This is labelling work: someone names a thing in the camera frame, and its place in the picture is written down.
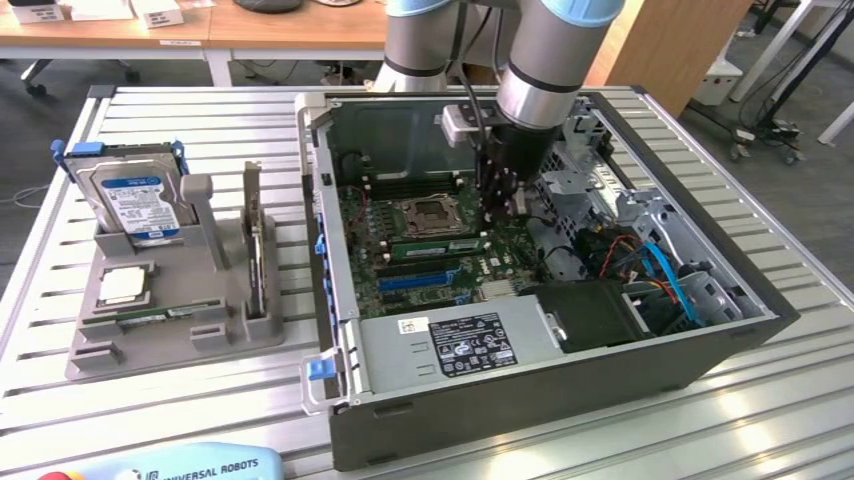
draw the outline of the power supply label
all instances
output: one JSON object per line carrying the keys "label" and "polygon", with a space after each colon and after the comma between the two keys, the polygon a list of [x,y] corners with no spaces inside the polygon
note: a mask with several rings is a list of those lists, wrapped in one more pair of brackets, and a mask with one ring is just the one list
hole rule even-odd
{"label": "power supply label", "polygon": [[517,363],[497,313],[433,322],[429,336],[445,377]]}

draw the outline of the robotic arm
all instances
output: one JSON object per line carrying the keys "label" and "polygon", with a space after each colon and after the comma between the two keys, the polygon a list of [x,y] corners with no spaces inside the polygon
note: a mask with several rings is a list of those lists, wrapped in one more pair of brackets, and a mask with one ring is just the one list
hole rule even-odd
{"label": "robotic arm", "polygon": [[[476,172],[485,220],[511,215],[513,196],[539,171],[559,135],[575,95],[624,0],[487,0],[512,14],[501,34],[512,37],[489,119],[485,149]],[[436,91],[445,86],[448,59],[471,44],[465,58],[489,64],[491,39],[499,28],[489,18],[472,42],[487,8],[452,0],[389,0],[385,61],[374,90]],[[473,132],[457,107],[445,108],[448,139]]]}

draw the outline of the floor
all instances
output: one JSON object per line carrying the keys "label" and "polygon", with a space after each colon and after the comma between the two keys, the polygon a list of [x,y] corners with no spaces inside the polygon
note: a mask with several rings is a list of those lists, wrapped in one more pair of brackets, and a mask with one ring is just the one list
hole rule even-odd
{"label": "floor", "polygon": [[[729,49],[729,60],[741,68],[751,65],[776,30],[765,29],[760,37],[737,38]],[[768,69],[769,76],[803,48],[791,40]],[[252,67],[273,79],[284,79],[292,62],[270,67],[257,62]],[[54,62],[38,78],[49,95],[31,99],[18,82],[26,62],[0,63],[0,141],[6,174],[0,176],[0,199],[9,199],[18,190],[44,185],[53,174],[48,146],[54,138],[66,138],[90,84],[124,84],[121,69],[106,62]],[[192,61],[138,61],[134,67],[146,86],[209,85],[206,66]],[[245,69],[232,64],[234,85],[264,85],[258,79],[244,78]],[[300,62],[285,85],[317,83],[321,69]],[[780,112],[780,117],[797,123],[803,131],[801,151],[807,161],[788,167],[783,151],[761,145],[751,149],[751,158],[733,163],[727,160],[729,136],[705,119],[687,111],[680,122],[705,149],[721,161],[739,182],[795,234],[841,282],[854,288],[854,138],[843,132],[836,147],[820,145],[815,138],[844,106],[854,101],[854,70],[825,58],[815,68]],[[729,119],[737,118],[740,104],[728,101],[717,109]],[[752,103],[745,117],[752,118]],[[41,194],[26,202],[40,201]],[[19,249],[37,210],[23,209],[0,200],[0,292],[5,290]]]}

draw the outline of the white box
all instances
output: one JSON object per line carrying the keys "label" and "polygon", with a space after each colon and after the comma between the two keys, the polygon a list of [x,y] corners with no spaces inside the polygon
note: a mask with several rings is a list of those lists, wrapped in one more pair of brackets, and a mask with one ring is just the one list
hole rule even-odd
{"label": "white box", "polygon": [[146,28],[184,23],[181,7],[174,0],[130,0],[136,16]]}
{"label": "white box", "polygon": [[709,107],[720,105],[741,75],[740,69],[725,60],[712,63],[693,94],[693,100]]}
{"label": "white box", "polygon": [[133,19],[128,0],[72,0],[69,3],[74,22]]}
{"label": "white box", "polygon": [[11,7],[17,23],[58,22],[65,20],[58,5],[33,5],[31,7]]}

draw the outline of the red cable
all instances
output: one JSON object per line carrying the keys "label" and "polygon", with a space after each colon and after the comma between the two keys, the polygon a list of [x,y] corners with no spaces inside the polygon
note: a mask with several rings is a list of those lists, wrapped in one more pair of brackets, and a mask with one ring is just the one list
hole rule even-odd
{"label": "red cable", "polygon": [[604,257],[604,263],[601,264],[601,270],[599,271],[599,278],[604,277],[604,270],[608,268],[608,263],[611,263],[611,255],[613,255],[613,248],[619,241],[624,238],[633,238],[631,235],[619,235],[613,241],[611,242],[611,247],[608,248],[608,255]]}
{"label": "red cable", "polygon": [[358,187],[353,187],[352,185],[344,185],[337,189],[338,190],[353,189],[356,192],[361,194],[361,209],[358,210],[358,215],[356,215],[356,218],[353,218],[348,223],[348,227],[352,227],[352,224],[356,223],[361,219],[361,215],[364,215],[364,210],[368,206],[368,195],[366,193],[364,193],[364,190],[361,190]]}
{"label": "red cable", "polygon": [[673,305],[679,302],[679,299],[676,298],[676,295],[672,293],[672,290],[669,290],[669,287],[664,284],[664,282],[661,282],[660,280],[655,280],[655,279],[647,280],[647,282],[652,282],[655,285],[661,287],[661,290],[664,290],[664,293],[667,294],[667,296],[672,300]]}

